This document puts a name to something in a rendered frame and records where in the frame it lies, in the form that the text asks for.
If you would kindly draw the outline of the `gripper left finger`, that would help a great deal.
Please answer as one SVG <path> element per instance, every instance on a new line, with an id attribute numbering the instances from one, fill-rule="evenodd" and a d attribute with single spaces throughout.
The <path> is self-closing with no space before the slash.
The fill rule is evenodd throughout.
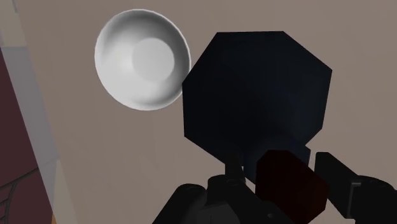
<path id="1" fill-rule="evenodd" d="M 237 155 L 225 160 L 225 173 L 220 176 L 217 189 L 237 215 L 240 224 L 257 224 L 255 204 L 258 199 L 246 186 L 245 176 Z M 183 184 L 176 188 L 152 224 L 194 224 L 199 209 L 207 202 L 208 190 L 196 184 Z"/>

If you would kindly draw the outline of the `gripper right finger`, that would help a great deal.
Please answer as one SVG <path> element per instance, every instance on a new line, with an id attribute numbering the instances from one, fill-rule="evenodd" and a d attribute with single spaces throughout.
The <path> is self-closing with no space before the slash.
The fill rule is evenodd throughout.
<path id="1" fill-rule="evenodd" d="M 358 175 L 328 152 L 317 152 L 314 171 L 329 186 L 328 200 L 355 224 L 397 224 L 397 190 Z"/>

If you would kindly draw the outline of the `white bowl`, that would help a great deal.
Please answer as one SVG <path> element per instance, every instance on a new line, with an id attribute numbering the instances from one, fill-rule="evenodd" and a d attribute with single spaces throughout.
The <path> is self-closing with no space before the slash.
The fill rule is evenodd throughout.
<path id="1" fill-rule="evenodd" d="M 179 28 L 145 9 L 123 11 L 106 23 L 95 43 L 94 61 L 109 95 L 139 111 L 162 109 L 177 100 L 192 67 Z"/>

